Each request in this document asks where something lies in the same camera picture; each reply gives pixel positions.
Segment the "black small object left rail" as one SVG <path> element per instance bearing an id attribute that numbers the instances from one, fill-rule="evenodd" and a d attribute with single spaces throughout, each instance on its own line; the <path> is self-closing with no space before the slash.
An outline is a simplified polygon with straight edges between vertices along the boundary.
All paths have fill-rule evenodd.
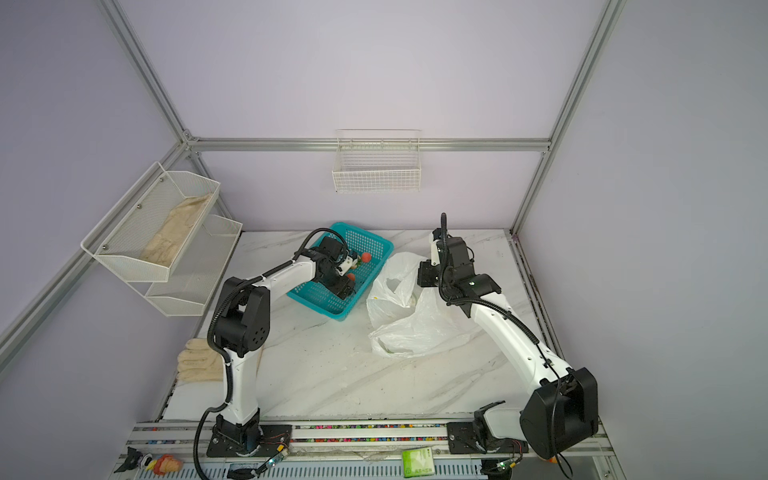
<path id="1" fill-rule="evenodd" d="M 124 460 L 114 470 L 114 473 L 123 473 L 123 472 L 135 470 L 138 467 L 143 457 L 144 457 L 143 452 L 133 447 L 128 447 Z"/>

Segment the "white mesh shelf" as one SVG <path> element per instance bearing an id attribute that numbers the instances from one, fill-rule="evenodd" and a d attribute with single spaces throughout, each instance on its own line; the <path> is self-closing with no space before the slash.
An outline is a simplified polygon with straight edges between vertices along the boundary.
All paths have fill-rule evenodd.
<path id="1" fill-rule="evenodd" d="M 167 282 L 219 193 L 215 180 L 156 162 L 86 235 L 81 249 L 124 282 Z M 181 205 L 193 206 L 194 220 L 160 259 L 158 234 Z"/>
<path id="2" fill-rule="evenodd" d="M 142 297 L 166 317 L 199 317 L 214 296 L 242 224 L 209 214 L 167 282 L 149 285 Z"/>

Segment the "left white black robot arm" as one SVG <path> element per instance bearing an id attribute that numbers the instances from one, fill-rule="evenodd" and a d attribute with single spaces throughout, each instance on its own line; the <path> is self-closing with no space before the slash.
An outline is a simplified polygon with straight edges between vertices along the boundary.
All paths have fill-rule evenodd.
<path id="1" fill-rule="evenodd" d="M 345 300 L 355 293 L 350 270 L 358 263 L 358 254 L 341 234 L 318 228 L 289 260 L 256 277 L 231 277 L 224 283 L 207 333 L 208 345 L 222 357 L 225 376 L 223 403 L 206 411 L 217 415 L 216 437 L 226 438 L 244 454 L 262 443 L 255 382 L 247 375 L 269 336 L 272 303 L 307 282 Z"/>

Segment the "upper white mesh shelf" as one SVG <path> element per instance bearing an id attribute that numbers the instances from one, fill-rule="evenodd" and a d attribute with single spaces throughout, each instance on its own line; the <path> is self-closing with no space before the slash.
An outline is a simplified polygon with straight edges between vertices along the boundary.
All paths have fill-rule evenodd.
<path id="1" fill-rule="evenodd" d="M 86 235 L 81 249 L 124 282 L 167 282 L 219 193 L 215 180 L 156 162 Z M 193 206 L 194 220 L 160 259 L 158 234 L 181 205 Z"/>

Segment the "lower white mesh shelf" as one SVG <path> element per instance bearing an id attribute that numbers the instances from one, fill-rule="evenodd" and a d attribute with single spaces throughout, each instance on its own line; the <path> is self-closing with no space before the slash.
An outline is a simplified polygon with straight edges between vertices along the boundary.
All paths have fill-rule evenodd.
<path id="1" fill-rule="evenodd" d="M 214 296 L 242 224 L 209 214 L 167 282 L 149 285 L 142 297 L 166 317 L 199 317 Z"/>

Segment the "aluminium mounting rail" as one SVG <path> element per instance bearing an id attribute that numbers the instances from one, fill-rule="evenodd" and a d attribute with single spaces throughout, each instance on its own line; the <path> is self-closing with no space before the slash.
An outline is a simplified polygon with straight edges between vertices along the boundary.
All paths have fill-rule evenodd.
<path id="1" fill-rule="evenodd" d="M 265 421 L 259 425 L 289 424 L 293 427 L 287 450 L 294 456 L 367 458 L 396 451 L 435 447 L 440 455 L 449 452 L 446 424 L 472 421 L 469 418 L 384 419 L 345 421 Z M 158 458 L 169 454 L 189 462 L 197 453 L 202 462 L 212 437 L 216 416 L 200 421 L 144 422 L 134 426 L 126 447 L 118 455 L 123 461 L 127 448 Z"/>

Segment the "teal plastic basket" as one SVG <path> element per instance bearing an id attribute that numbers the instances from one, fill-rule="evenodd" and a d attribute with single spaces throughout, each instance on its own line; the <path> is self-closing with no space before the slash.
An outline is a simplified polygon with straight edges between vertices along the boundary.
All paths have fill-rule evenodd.
<path id="1" fill-rule="evenodd" d="M 352 270 L 355 276 L 352 295 L 340 299 L 320 283 L 310 281 L 289 291 L 287 296 L 316 313 L 343 321 L 380 273 L 393 253 L 394 245 L 380 235 L 344 222 L 336 222 L 330 229 L 341 234 L 355 253 L 360 256 L 365 253 L 371 255 L 369 262 L 359 263 L 357 268 Z"/>

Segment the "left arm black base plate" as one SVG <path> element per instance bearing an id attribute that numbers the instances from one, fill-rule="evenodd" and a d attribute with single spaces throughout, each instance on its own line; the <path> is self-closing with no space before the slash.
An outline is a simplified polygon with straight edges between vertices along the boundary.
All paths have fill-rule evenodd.
<path id="1" fill-rule="evenodd" d="M 224 422 L 215 425 L 211 440 L 206 449 L 209 458 L 268 458 L 278 453 L 278 449 L 288 448 L 293 427 L 289 424 L 259 425 L 246 431 Z"/>

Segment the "beige glove on table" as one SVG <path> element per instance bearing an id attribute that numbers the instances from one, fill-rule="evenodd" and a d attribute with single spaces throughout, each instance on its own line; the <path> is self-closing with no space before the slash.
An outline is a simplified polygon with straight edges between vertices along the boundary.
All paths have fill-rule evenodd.
<path id="1" fill-rule="evenodd" d="M 190 339 L 177 356 L 179 382 L 224 382 L 226 371 L 223 357 L 204 338 Z"/>

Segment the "white plastic bag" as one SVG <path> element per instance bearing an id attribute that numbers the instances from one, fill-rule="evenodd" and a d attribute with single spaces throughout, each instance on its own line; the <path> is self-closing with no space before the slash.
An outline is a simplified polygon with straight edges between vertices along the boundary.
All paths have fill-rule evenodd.
<path id="1" fill-rule="evenodd" d="M 394 254 L 373 280 L 366 308 L 373 328 L 372 353 L 379 357 L 434 355 L 463 346 L 480 333 L 480 327 L 460 308 L 447 306 L 435 288 L 417 285 L 423 260 L 410 252 Z"/>

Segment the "beige glove in shelf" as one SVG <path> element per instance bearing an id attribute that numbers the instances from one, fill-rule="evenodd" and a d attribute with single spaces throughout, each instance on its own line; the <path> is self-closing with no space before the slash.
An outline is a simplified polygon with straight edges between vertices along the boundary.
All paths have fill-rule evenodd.
<path id="1" fill-rule="evenodd" d="M 160 230 L 148 242 L 139 259 L 170 267 L 210 198 L 211 194 L 185 198 L 172 208 Z"/>

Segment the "orange toy left rail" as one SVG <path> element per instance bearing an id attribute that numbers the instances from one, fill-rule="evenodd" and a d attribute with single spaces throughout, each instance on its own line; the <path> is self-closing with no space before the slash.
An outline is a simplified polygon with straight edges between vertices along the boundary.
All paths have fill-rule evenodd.
<path id="1" fill-rule="evenodd" d="M 172 455 L 162 455 L 150 463 L 149 469 L 156 476 L 165 476 L 169 473 L 178 472 L 182 469 L 184 462 Z"/>

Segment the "green small box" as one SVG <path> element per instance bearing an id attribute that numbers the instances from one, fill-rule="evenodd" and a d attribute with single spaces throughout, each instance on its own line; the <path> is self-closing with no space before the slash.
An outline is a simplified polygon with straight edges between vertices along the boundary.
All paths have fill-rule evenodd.
<path id="1" fill-rule="evenodd" d="M 430 447 L 405 450 L 401 455 L 403 477 L 420 478 L 436 474 L 433 450 Z"/>

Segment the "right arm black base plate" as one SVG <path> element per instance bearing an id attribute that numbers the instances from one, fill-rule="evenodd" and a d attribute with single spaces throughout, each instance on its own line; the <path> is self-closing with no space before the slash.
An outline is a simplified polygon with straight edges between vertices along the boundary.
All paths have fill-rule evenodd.
<path id="1" fill-rule="evenodd" d="M 494 436 L 480 421 L 448 422 L 446 424 L 451 454 L 526 454 L 528 444 L 513 438 Z"/>

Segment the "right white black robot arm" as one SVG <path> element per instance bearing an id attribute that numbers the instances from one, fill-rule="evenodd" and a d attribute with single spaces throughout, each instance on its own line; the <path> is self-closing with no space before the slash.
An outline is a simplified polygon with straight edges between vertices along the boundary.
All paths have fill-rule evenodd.
<path id="1" fill-rule="evenodd" d="M 435 291 L 490 336 L 520 377 L 527 396 L 521 408 L 503 401 L 474 412 L 472 446 L 485 453 L 504 441 L 523 441 L 536 455 L 554 459 L 599 430 L 598 383 L 549 349 L 513 312 L 500 285 L 475 271 L 474 251 L 448 232 L 447 215 L 433 230 L 430 258 L 420 263 L 417 283 Z"/>

